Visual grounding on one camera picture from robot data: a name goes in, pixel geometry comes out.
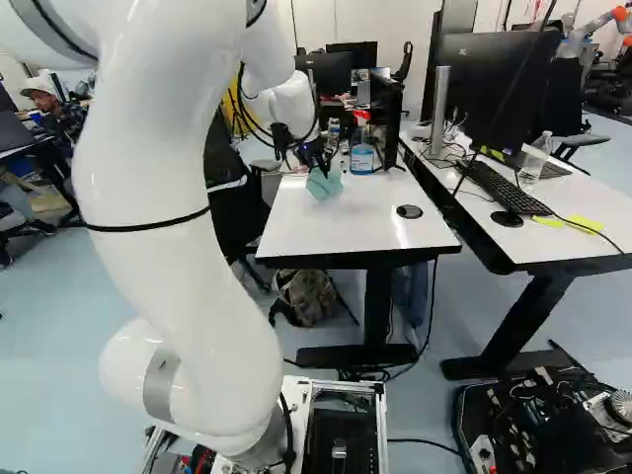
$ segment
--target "plastic bottle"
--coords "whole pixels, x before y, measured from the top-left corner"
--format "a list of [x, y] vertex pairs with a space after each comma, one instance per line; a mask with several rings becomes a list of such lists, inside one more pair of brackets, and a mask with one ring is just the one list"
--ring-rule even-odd
[[371, 144], [369, 125], [367, 125], [370, 120], [370, 113], [354, 111], [354, 116], [357, 120], [357, 130], [352, 138], [352, 158], [349, 171], [355, 175], [368, 175], [373, 173], [375, 153]]
[[[549, 130], [545, 130], [531, 146], [549, 156], [553, 151], [553, 133]], [[517, 180], [520, 186], [528, 189], [535, 185], [540, 180], [540, 174], [545, 164], [546, 159], [543, 156], [527, 153], [522, 163], [522, 168], [517, 174]]]

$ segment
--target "black desk leg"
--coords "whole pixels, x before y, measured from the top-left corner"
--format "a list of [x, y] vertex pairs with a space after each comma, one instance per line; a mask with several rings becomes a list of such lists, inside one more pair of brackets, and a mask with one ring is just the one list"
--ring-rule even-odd
[[390, 326], [392, 269], [366, 272], [364, 293], [364, 343], [383, 346]]
[[390, 326], [392, 275], [393, 269], [372, 269], [366, 272], [362, 346], [299, 349], [296, 362], [313, 368], [358, 368], [417, 361], [414, 346], [386, 344]]
[[541, 365], [569, 365], [569, 359], [560, 351], [521, 353], [520, 350], [546, 321], [574, 279], [566, 274], [535, 276], [481, 354], [444, 360], [443, 376], [448, 380], [489, 378]]

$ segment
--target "backpack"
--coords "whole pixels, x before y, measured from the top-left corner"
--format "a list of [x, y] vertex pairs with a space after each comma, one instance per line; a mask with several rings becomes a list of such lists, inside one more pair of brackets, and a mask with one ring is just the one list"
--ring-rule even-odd
[[310, 328], [332, 318], [338, 293], [322, 270], [279, 270], [273, 278], [279, 296], [270, 308], [270, 324], [282, 313], [292, 326]]

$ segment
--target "man with cap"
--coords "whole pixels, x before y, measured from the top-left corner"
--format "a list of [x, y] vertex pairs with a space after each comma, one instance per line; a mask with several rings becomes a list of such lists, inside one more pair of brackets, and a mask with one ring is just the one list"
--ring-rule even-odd
[[64, 157], [72, 157], [73, 148], [86, 120], [87, 112], [76, 104], [62, 104], [45, 77], [27, 79], [21, 94], [31, 99], [45, 113], [31, 132], [54, 136], [54, 144]]

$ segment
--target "gray floor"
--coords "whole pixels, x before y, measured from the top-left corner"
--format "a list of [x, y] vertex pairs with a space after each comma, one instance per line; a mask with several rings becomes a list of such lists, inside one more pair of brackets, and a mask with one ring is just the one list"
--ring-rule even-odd
[[[583, 150], [575, 161], [632, 196], [632, 128], [591, 117], [609, 143]], [[246, 160], [270, 152], [249, 141]], [[249, 287], [252, 283], [246, 280]], [[391, 436], [415, 435], [452, 444], [448, 395], [438, 362], [474, 355], [493, 334], [527, 276], [493, 276], [467, 249], [440, 260], [433, 339], [426, 358], [388, 384]], [[632, 388], [632, 273], [577, 280], [529, 343], [543, 349], [554, 338], [608, 383]], [[97, 360], [108, 337], [133, 310], [115, 290], [83, 230], [42, 240], [0, 272], [0, 469], [38, 473], [131, 473], [138, 465], [148, 419], [111, 399], [99, 385]], [[268, 307], [252, 288], [252, 294]], [[304, 346], [357, 341], [345, 318], [325, 328], [297, 330], [279, 321], [287, 356]], [[287, 366], [286, 373], [298, 373]], [[314, 377], [333, 377], [314, 371]], [[391, 472], [462, 472], [449, 453], [393, 445]]]

